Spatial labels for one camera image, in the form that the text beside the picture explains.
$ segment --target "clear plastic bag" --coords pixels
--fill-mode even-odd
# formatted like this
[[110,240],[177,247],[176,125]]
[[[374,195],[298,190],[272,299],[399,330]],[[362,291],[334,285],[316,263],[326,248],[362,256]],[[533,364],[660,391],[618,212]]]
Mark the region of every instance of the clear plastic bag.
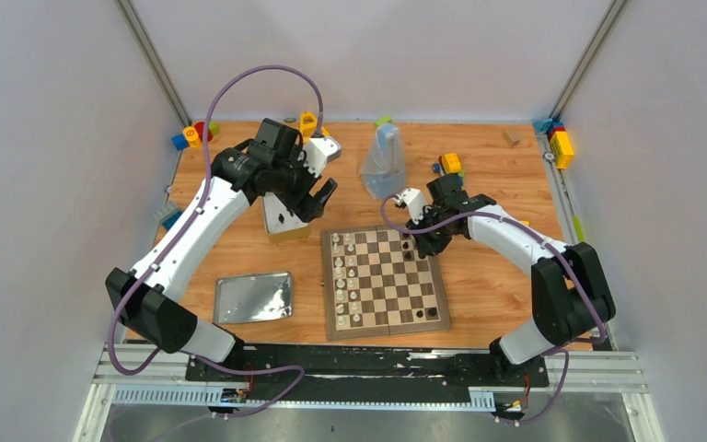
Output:
[[378,126],[359,175],[370,196],[377,200],[405,189],[408,179],[402,156],[402,137],[397,126],[391,123]]

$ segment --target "wooden tabletop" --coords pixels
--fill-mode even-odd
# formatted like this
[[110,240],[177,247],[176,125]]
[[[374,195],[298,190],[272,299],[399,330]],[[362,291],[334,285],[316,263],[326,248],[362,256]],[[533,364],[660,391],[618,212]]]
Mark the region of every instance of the wooden tabletop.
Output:
[[[221,133],[210,144],[211,157],[255,135],[257,122],[221,122]],[[256,202],[223,234],[191,279],[181,305],[212,321],[215,281],[245,273],[288,271],[294,277],[294,316],[283,320],[226,325],[246,342],[326,343],[321,286],[319,232],[325,228],[383,224],[379,202],[370,198],[358,170],[370,147],[371,122],[324,125],[342,145],[342,156],[329,164],[324,177],[338,182],[324,216],[311,223],[309,238],[272,244],[264,233],[261,203]],[[408,185],[425,191],[436,175],[433,162],[441,154],[458,154],[467,175],[468,194],[494,198],[517,219],[536,230],[561,238],[551,191],[539,148],[529,125],[399,124],[405,144]],[[521,142],[509,147],[503,130],[516,132]],[[201,148],[187,149],[170,199],[185,208],[204,176]],[[389,204],[391,219],[401,224],[407,212]],[[491,249],[462,237],[452,240],[439,256],[451,329],[423,333],[359,338],[335,343],[487,347],[495,338],[530,318],[528,276]]]

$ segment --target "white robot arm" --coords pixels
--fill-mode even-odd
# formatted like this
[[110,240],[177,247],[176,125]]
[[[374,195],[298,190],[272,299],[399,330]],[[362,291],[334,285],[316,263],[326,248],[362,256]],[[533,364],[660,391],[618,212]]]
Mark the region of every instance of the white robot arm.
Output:
[[[463,235],[493,248],[532,280],[532,318],[490,344],[490,350],[501,357],[501,371],[564,346],[595,326],[575,287],[568,288],[568,275],[557,262],[555,251],[571,263],[603,322],[614,317],[608,283],[591,246],[583,242],[569,246],[522,225],[492,198],[482,194],[468,197],[454,175],[433,180],[427,188],[432,204],[416,189],[406,189],[395,197],[397,206],[409,211],[408,229],[421,231],[446,223],[413,235],[420,257],[440,253],[454,236]],[[463,215],[470,212],[479,215]]]
[[[130,272],[115,268],[107,277],[106,286],[115,307],[137,278],[152,269],[121,314],[123,325],[167,353],[184,351],[215,362],[225,361],[238,344],[242,345],[234,334],[198,318],[178,303],[218,238],[259,196],[273,192],[303,222],[323,214],[337,183],[327,180],[315,195],[309,192],[321,171],[342,150],[330,137],[310,138],[304,145],[298,139],[296,129],[265,119],[254,139],[215,156],[203,209],[192,208],[203,197],[204,181],[189,209]],[[156,256],[180,233],[194,211],[198,213],[194,222],[161,263],[155,264]]]

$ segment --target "white panel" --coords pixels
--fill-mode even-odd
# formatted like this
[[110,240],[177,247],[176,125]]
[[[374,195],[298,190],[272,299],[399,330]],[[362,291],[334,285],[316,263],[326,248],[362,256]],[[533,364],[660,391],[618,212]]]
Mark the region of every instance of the white panel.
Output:
[[[318,84],[330,119],[545,117],[609,0],[135,0],[193,118],[226,81],[289,64]],[[315,110],[286,73],[235,87],[214,115],[260,120]]]
[[631,1],[565,114],[568,169],[671,442],[707,440],[707,3]]
[[179,130],[111,1],[0,1],[0,441],[74,432]]

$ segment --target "wooden chessboard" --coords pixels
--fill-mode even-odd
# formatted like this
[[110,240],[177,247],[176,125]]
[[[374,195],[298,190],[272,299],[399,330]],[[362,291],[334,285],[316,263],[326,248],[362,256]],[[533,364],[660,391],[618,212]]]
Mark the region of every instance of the wooden chessboard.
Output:
[[419,259],[411,236],[387,226],[327,229],[321,256],[330,340],[451,327],[437,258]]

